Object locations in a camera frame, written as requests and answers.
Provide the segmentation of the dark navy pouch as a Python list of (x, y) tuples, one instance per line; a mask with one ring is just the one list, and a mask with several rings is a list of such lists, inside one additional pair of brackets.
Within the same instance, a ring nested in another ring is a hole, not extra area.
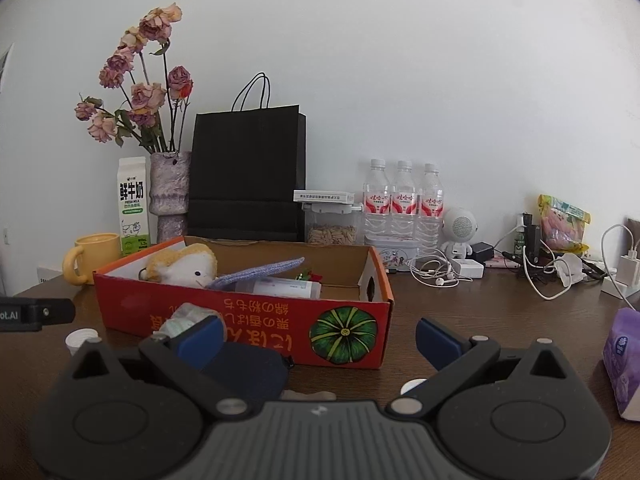
[(279, 352), (238, 342), (225, 342), (202, 373), (254, 411), (279, 400), (288, 383), (288, 364)]

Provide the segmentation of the purple fabric pouch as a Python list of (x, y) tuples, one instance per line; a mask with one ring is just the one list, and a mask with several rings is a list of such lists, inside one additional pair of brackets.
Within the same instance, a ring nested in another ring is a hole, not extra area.
[(254, 268), (244, 269), (242, 271), (221, 275), (211, 281), (206, 289), (223, 290), (230, 289), (239, 282), (248, 282), (269, 278), (270, 276), (288, 272), (298, 268), (305, 262), (304, 257), (291, 260), (284, 260), (275, 263), (264, 264), (263, 266), (254, 266)]

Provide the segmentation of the yellow white plush toy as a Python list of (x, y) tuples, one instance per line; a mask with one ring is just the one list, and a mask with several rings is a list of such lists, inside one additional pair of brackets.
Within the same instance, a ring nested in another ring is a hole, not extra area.
[(205, 244), (156, 252), (139, 272), (141, 281), (181, 287), (206, 288), (217, 277), (217, 258)]

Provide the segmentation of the red fabric flower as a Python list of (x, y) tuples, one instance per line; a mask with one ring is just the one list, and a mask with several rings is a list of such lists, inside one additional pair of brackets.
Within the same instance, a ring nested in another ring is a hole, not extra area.
[(300, 272), (296, 276), (296, 280), (297, 281), (308, 281), (308, 282), (314, 282), (314, 283), (321, 283), (322, 282), (322, 275), (312, 273), (311, 270), (305, 270), (303, 272)]

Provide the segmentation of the white bottle cap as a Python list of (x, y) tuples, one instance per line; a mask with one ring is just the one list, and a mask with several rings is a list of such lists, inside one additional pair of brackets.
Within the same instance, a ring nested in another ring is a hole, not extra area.
[(93, 328), (80, 328), (66, 336), (65, 345), (70, 355), (73, 356), (87, 340), (96, 338), (99, 338), (99, 334)]
[(414, 388), (416, 388), (417, 386), (422, 385), (424, 382), (426, 382), (426, 378), (414, 378), (414, 379), (410, 379), (408, 380), (408, 382), (405, 382), (401, 388), (400, 388), (400, 394), (403, 396), (404, 394), (408, 393), (409, 391), (413, 390)]

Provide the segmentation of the yellow ceramic mug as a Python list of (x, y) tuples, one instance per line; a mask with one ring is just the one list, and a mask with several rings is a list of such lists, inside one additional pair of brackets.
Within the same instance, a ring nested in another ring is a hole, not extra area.
[(117, 261), (122, 255), (116, 233), (96, 233), (76, 240), (63, 258), (62, 275), (75, 286), (93, 285), (93, 272)]

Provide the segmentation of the white earphones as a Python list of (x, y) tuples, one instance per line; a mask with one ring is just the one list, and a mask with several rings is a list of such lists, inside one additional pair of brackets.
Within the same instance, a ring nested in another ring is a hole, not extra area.
[(455, 288), (461, 283), (452, 263), (439, 254), (410, 260), (409, 272), (418, 283), (426, 287)]

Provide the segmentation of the white power adapter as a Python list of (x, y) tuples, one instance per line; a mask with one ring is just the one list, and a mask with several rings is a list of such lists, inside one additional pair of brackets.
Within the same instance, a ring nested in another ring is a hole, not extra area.
[(452, 259), (450, 263), (458, 278), (480, 280), (484, 276), (485, 267), (473, 259)]

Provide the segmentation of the red cardboard box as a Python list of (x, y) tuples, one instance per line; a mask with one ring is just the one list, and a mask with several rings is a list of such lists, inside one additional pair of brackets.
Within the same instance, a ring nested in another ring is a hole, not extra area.
[(142, 281), (139, 274), (164, 249), (195, 244), (176, 237), (96, 270), (94, 284), (106, 327), (149, 336), (182, 304), (218, 312), (227, 338), (268, 348), (297, 364), (372, 368), (384, 360), (394, 296), (382, 259), (368, 246), (209, 240), (221, 275), (295, 258), (320, 280), (320, 296), (284, 298), (261, 292), (207, 290)]

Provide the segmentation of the white tin box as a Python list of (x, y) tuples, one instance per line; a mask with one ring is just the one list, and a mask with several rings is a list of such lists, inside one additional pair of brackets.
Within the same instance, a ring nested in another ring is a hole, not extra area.
[(370, 235), (364, 244), (372, 246), (390, 272), (408, 272), (409, 263), (418, 256), (419, 244), (412, 237), (401, 235)]

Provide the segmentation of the black power adapter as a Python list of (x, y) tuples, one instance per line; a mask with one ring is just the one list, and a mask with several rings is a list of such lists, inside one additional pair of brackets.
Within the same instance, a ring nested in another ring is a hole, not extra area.
[(494, 258), (495, 248), (491, 246), (491, 244), (487, 244), (485, 242), (478, 242), (471, 245), (471, 258), (480, 263), (484, 264), (486, 261)]

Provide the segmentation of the white robot toy speaker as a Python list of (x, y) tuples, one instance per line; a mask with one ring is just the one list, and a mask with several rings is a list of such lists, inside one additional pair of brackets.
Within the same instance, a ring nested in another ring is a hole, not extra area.
[(442, 218), (445, 241), (440, 250), (449, 260), (466, 259), (472, 254), (470, 241), (477, 232), (477, 221), (471, 211), (450, 208)]

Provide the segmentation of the clear water bottle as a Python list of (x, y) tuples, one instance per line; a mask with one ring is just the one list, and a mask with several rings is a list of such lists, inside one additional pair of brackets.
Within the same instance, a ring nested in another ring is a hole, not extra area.
[(418, 192), (412, 176), (412, 163), (400, 160), (390, 196), (390, 232), (394, 235), (413, 237)]
[(444, 189), (439, 169), (435, 164), (424, 166), (419, 198), (416, 240), (419, 244), (419, 254), (425, 256), (438, 248), (444, 213)]
[(390, 180), (386, 176), (384, 159), (370, 161), (370, 170), (364, 181), (363, 232), (366, 235), (383, 235), (390, 215)]

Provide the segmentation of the white green milk carton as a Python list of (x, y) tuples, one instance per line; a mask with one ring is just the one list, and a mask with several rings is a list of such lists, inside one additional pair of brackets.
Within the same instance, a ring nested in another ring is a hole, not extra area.
[(120, 244), (129, 256), (151, 245), (144, 157), (119, 159), (117, 191)]

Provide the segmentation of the black phone stand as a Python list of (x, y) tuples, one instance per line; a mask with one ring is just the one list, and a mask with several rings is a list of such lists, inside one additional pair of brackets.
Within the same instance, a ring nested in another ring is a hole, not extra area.
[(527, 270), (534, 281), (542, 281), (544, 271), (540, 263), (541, 227), (528, 212), (522, 213), (522, 225), (520, 248), (515, 252), (521, 265), (518, 275), (524, 278)]

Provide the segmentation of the clear snack container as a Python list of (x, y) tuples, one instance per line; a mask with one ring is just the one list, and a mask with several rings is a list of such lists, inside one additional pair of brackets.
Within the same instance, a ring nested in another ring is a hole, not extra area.
[(306, 242), (315, 245), (356, 245), (362, 208), (356, 204), (303, 204)]

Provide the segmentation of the yellow snack bag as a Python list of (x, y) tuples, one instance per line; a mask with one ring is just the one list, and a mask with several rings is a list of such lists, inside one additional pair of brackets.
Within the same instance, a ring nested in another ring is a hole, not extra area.
[(575, 255), (588, 250), (584, 232), (591, 222), (589, 212), (546, 194), (538, 196), (538, 209), (542, 240), (551, 250)]

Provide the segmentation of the purple textured vase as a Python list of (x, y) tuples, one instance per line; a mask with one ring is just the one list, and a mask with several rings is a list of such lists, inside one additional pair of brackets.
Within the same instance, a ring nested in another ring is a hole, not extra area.
[(186, 232), (189, 208), (190, 152), (151, 155), (150, 211), (157, 216), (159, 243)]

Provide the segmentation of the purple tissue pack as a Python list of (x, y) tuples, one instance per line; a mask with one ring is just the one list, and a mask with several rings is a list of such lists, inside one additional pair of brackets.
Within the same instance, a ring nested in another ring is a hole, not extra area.
[(640, 422), (639, 316), (629, 308), (618, 310), (603, 348), (618, 414), (631, 422)]

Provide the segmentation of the white flat box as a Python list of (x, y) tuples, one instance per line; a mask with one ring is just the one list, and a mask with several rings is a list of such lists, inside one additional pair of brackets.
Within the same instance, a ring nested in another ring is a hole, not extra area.
[(295, 190), (293, 200), (305, 204), (352, 205), (355, 203), (355, 194), (346, 191)]

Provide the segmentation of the black paper shopping bag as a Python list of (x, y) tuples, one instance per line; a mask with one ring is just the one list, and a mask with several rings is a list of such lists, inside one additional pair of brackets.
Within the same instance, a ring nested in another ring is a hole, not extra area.
[(228, 112), (194, 122), (186, 232), (209, 240), (305, 239), (294, 192), (306, 188), (306, 116), (272, 107), (270, 80), (256, 74)]

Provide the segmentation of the dried pink rose bouquet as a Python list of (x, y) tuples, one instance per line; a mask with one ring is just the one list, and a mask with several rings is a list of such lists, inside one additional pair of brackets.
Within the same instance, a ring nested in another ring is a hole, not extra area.
[(110, 110), (96, 96), (83, 96), (75, 106), (93, 140), (122, 146), (134, 139), (150, 154), (181, 150), (194, 80), (184, 66), (169, 65), (167, 52), (182, 16), (177, 3), (157, 6), (124, 31), (98, 76), (102, 88), (122, 94), (122, 102)]

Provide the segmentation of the wall paper notice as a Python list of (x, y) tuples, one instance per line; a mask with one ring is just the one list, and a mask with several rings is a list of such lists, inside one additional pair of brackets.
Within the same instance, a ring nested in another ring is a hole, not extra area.
[(4, 49), (0, 54), (0, 92), (3, 91), (4, 82), (6, 81), (6, 74), (8, 73), (13, 47), (14, 44), (10, 44), (9, 47)]

